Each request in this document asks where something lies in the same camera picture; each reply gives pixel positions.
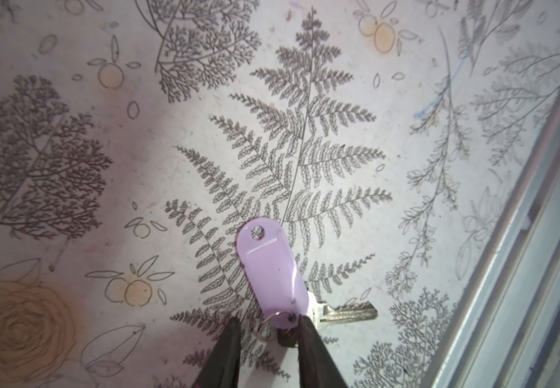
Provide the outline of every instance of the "plastic key fob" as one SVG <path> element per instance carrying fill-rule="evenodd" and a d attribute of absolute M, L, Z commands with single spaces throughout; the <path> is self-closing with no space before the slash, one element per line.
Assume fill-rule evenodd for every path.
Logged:
<path fill-rule="evenodd" d="M 252 236 L 256 227 L 263 229 L 260 238 Z M 278 329 L 296 327 L 308 310 L 308 291 L 282 227 L 266 218 L 249 221 L 237 235 L 237 253 L 265 318 Z"/>

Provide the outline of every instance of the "tree drawing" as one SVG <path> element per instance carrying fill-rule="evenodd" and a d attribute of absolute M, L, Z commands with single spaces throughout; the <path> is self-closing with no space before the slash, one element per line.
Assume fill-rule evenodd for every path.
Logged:
<path fill-rule="evenodd" d="M 431 357 L 443 337 L 455 306 L 447 307 L 448 295 L 426 288 L 418 301 L 398 302 L 390 308 L 399 329 L 400 344 L 376 342 L 366 358 L 353 363 L 359 376 L 353 388 L 418 388 Z"/>
<path fill-rule="evenodd" d="M 457 253 L 456 275 L 459 280 L 468 273 L 470 262 L 478 257 L 489 241 L 513 189 L 510 170 L 502 178 L 491 168 L 488 171 L 497 184 L 487 186 L 478 203 L 470 200 L 472 214 L 463 217 L 463 228 L 468 237 Z"/>
<path fill-rule="evenodd" d="M 523 146 L 527 130 L 532 131 L 529 140 L 534 140 L 560 90 L 560 44 L 512 48 L 499 67 L 491 89 L 477 94 L 471 104 L 480 113 L 487 144 L 495 144 L 489 159 L 493 166 L 511 160 L 522 165 L 516 146 Z"/>
<path fill-rule="evenodd" d="M 169 102 L 200 88 L 235 81 L 261 42 L 247 23 L 258 0 L 136 0 L 146 23 L 161 37 L 155 73 Z"/>
<path fill-rule="evenodd" d="M 302 31 L 296 35 L 298 47 L 280 47 L 276 51 L 280 68 L 252 72 L 252 76 L 264 81 L 272 96 L 287 103 L 285 109 L 255 97 L 230 95 L 256 115 L 263 134 L 231 119 L 210 117 L 238 153 L 245 179 L 237 183 L 197 150 L 176 147 L 197 169 L 213 196 L 219 220 L 188 201 L 174 200 L 166 205 L 169 217 L 175 219 L 197 249 L 197 268 L 203 271 L 200 292 L 207 296 L 202 303 L 204 309 L 176 314 L 172 319 L 197 325 L 208 335 L 221 331 L 229 315 L 240 317 L 242 325 L 252 325 L 254 330 L 262 318 L 235 251 L 235 235 L 247 221 L 272 218 L 287 231 L 295 249 L 301 243 L 297 255 L 300 270 L 308 288 L 321 298 L 322 291 L 331 292 L 332 284 L 341 285 L 368 264 L 373 255 L 335 265 L 309 261 L 306 254 L 323 246 L 329 240 L 329 231 L 339 238 L 343 229 L 354 225 L 368 209 L 392 200 L 381 188 L 338 187 L 356 169 L 384 155 L 374 148 L 336 144 L 331 139 L 342 127 L 373 122 L 375 116 L 359 105 L 329 96 L 353 76 L 328 67 L 341 51 L 325 44 L 329 34 L 315 14 L 311 10 L 303 21 Z M 323 180 L 334 188 L 319 189 Z M 252 330 L 245 331 L 242 349 L 242 363 L 283 375 L 275 361 L 263 352 L 264 345 L 255 340 Z M 204 357 L 204 351 L 194 353 L 186 363 L 200 364 Z"/>
<path fill-rule="evenodd" d="M 86 113 L 68 115 L 51 82 L 17 76 L 0 99 L 0 225 L 12 237 L 81 237 L 99 226 L 94 212 L 112 163 Z"/>
<path fill-rule="evenodd" d="M 455 182 L 448 172 L 450 163 L 455 159 L 468 159 L 470 128 L 462 127 L 460 119 L 467 119 L 463 105 L 455 105 L 450 73 L 450 59 L 447 43 L 441 34 L 447 59 L 447 75 L 436 84 L 436 99 L 420 118 L 420 123 L 413 125 L 412 135 L 428 134 L 429 130 L 438 130 L 439 139 L 435 141 L 433 153 L 426 160 L 426 167 L 422 170 L 410 171 L 407 174 L 409 186 L 418 193 L 423 186 L 432 187 L 429 194 L 422 197 L 419 206 L 405 211 L 399 225 L 403 234 L 414 229 L 415 237 L 411 237 L 409 244 L 413 245 L 410 252 L 401 252 L 399 262 L 392 271 L 385 275 L 388 294 L 395 299 L 403 297 L 404 293 L 412 290 L 416 273 L 411 270 L 414 259 L 421 264 L 428 265 L 431 260 L 430 250 L 435 242 L 435 227 L 431 225 L 431 217 L 435 214 L 436 199 L 447 206 L 450 211 L 457 209 L 457 190 L 459 182 Z"/>
<path fill-rule="evenodd" d="M 511 40 L 521 26 L 511 22 L 521 18 L 534 0 L 496 0 L 491 13 L 485 13 L 486 0 L 470 0 L 468 13 L 459 25 L 459 58 L 469 58 L 474 71 L 483 43 L 493 34 L 499 45 Z"/>

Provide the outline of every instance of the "metal split ring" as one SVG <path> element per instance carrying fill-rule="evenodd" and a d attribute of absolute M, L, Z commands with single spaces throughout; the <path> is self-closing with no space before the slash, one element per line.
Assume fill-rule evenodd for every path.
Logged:
<path fill-rule="evenodd" d="M 297 319 L 297 316 L 294 313 L 291 313 L 289 311 L 277 311 L 274 314 L 269 315 L 267 318 L 265 318 L 258 326 L 258 328 L 256 329 L 256 331 L 254 332 L 254 336 L 260 341 L 260 342 L 270 342 L 276 339 L 277 337 L 277 330 L 275 331 L 275 335 L 273 337 L 263 337 L 261 336 L 261 328 L 263 327 L 263 325 L 267 322 L 269 322 L 272 318 L 277 317 L 280 314 L 289 314 L 289 322 L 295 322 L 295 320 Z"/>

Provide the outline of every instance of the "branch drawing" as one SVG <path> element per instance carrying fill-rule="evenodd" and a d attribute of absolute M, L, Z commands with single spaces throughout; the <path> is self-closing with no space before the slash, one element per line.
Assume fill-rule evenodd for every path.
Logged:
<path fill-rule="evenodd" d="M 110 302 L 125 302 L 132 307 L 142 307 L 149 303 L 149 301 L 151 301 L 151 297 L 153 296 L 153 287 L 149 282 L 162 281 L 175 274 L 171 271 L 165 271 L 146 275 L 148 270 L 155 264 L 158 257 L 159 255 L 151 257 L 142 263 L 139 268 L 136 268 L 133 263 L 130 263 L 129 270 L 131 275 L 125 275 L 123 272 L 107 270 L 89 272 L 84 276 L 95 279 L 110 279 L 110 281 L 107 282 L 104 291 L 105 298 Z M 165 306 L 167 303 L 167 297 L 166 293 L 161 288 L 157 289 L 157 297 Z"/>
<path fill-rule="evenodd" d="M 486 0 L 470 0 L 468 13 L 459 25 L 459 58 L 469 58 L 474 71 L 482 45 L 495 34 L 499 45 L 511 40 L 521 26 L 510 19 L 521 18 L 534 0 L 496 0 L 491 13 L 485 13 Z"/>
<path fill-rule="evenodd" d="M 499 68 L 491 89 L 477 94 L 471 104 L 480 112 L 487 144 L 497 145 L 489 158 L 493 166 L 511 160 L 523 164 L 516 146 L 523 146 L 525 131 L 532 131 L 530 141 L 538 134 L 560 90 L 560 44 L 511 48 Z"/>
<path fill-rule="evenodd" d="M 409 185 L 417 192 L 423 190 L 424 184 L 433 186 L 431 195 L 424 195 L 420 206 L 412 207 L 405 211 L 399 228 L 403 234 L 410 229 L 416 231 L 416 237 L 412 237 L 409 243 L 413 245 L 411 252 L 401 252 L 399 263 L 392 271 L 385 275 L 385 283 L 388 285 L 388 294 L 395 299 L 403 297 L 404 293 L 412 290 L 416 280 L 416 273 L 411 270 L 414 259 L 420 259 L 421 264 L 427 265 L 431 259 L 429 253 L 435 242 L 435 227 L 431 225 L 431 216 L 435 213 L 436 199 L 447 205 L 450 211 L 457 209 L 457 190 L 459 182 L 453 181 L 448 172 L 450 163 L 455 159 L 468 159 L 469 157 L 469 135 L 470 128 L 464 128 L 459 123 L 460 119 L 466 119 L 463 105 L 455 105 L 453 102 L 453 91 L 450 72 L 450 57 L 444 35 L 440 31 L 447 59 L 447 75 L 441 82 L 437 83 L 436 99 L 432 105 L 421 116 L 420 123 L 412 126 L 412 135 L 428 133 L 429 129 L 437 129 L 440 120 L 443 119 L 439 139 L 435 142 L 435 148 L 431 156 L 426 160 L 426 167 L 422 170 L 410 171 L 407 174 Z"/>
<path fill-rule="evenodd" d="M 92 339 L 75 357 L 74 316 L 57 291 L 40 282 L 41 259 L 0 268 L 0 387 L 97 388 L 140 341 L 144 326 L 124 326 Z"/>
<path fill-rule="evenodd" d="M 155 73 L 169 102 L 186 101 L 202 87 L 235 81 L 261 42 L 247 23 L 258 0 L 135 0 L 160 36 Z"/>
<path fill-rule="evenodd" d="M 463 217 L 463 228 L 469 235 L 457 253 L 456 274 L 459 280 L 468 273 L 474 253 L 480 254 L 485 242 L 491 237 L 512 190 L 510 170 L 503 178 L 491 168 L 489 172 L 497 180 L 497 187 L 494 190 L 487 186 L 478 203 L 470 200 L 472 215 Z"/>
<path fill-rule="evenodd" d="M 18 76 L 0 99 L 0 225 L 12 237 L 81 237 L 100 223 L 94 212 L 112 160 L 86 133 L 90 114 L 67 115 L 51 82 Z"/>
<path fill-rule="evenodd" d="M 353 363 L 359 377 L 352 387 L 418 387 L 453 316 L 455 306 L 449 310 L 447 302 L 448 295 L 425 288 L 417 301 L 394 304 L 390 313 L 399 329 L 400 344 L 373 344 L 366 358 Z"/>
<path fill-rule="evenodd" d="M 213 197 L 219 220 L 188 201 L 166 204 L 169 218 L 175 219 L 183 235 L 189 237 L 189 244 L 197 248 L 198 269 L 203 271 L 199 277 L 201 293 L 208 295 L 202 303 L 205 310 L 183 312 L 173 320 L 198 325 L 208 335 L 217 334 L 229 315 L 240 317 L 245 326 L 254 328 L 264 318 L 235 251 L 235 235 L 247 221 L 272 218 L 287 230 L 291 245 L 301 240 L 302 249 L 297 256 L 300 270 L 308 273 L 308 286 L 321 296 L 322 290 L 331 292 L 332 283 L 342 284 L 373 255 L 343 265 L 315 261 L 307 268 L 306 254 L 312 246 L 320 248 L 329 240 L 326 230 L 339 238 L 343 228 L 358 223 L 371 207 L 392 200 L 381 188 L 338 187 L 356 169 L 385 156 L 375 148 L 326 139 L 356 122 L 372 122 L 375 116 L 359 105 L 328 95 L 351 82 L 353 76 L 328 67 L 341 51 L 325 44 L 329 34 L 315 14 L 311 10 L 303 21 L 303 31 L 296 35 L 298 47 L 280 47 L 276 51 L 280 68 L 252 72 L 252 76 L 265 82 L 272 96 L 287 101 L 286 109 L 256 97 L 230 95 L 256 115 L 262 134 L 222 116 L 210 117 L 238 152 L 245 179 L 237 183 L 201 152 L 176 147 L 196 168 Z M 319 189 L 324 181 L 333 188 Z M 263 352 L 264 346 L 257 344 L 252 330 L 245 331 L 242 362 L 284 376 L 284 371 Z M 206 350 L 199 350 L 190 354 L 186 362 L 199 365 L 204 357 Z"/>

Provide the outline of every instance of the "silver key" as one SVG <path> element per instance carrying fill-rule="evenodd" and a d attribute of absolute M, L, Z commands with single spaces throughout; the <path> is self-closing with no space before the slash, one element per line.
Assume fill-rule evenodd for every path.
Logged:
<path fill-rule="evenodd" d="M 370 302 L 331 308 L 326 302 L 318 302 L 315 295 L 308 291 L 308 311 L 306 316 L 310 318 L 317 331 L 322 322 L 359 322 L 375 319 L 378 314 L 377 309 Z M 281 346 L 295 348 L 297 346 L 297 330 L 278 330 L 277 341 Z"/>

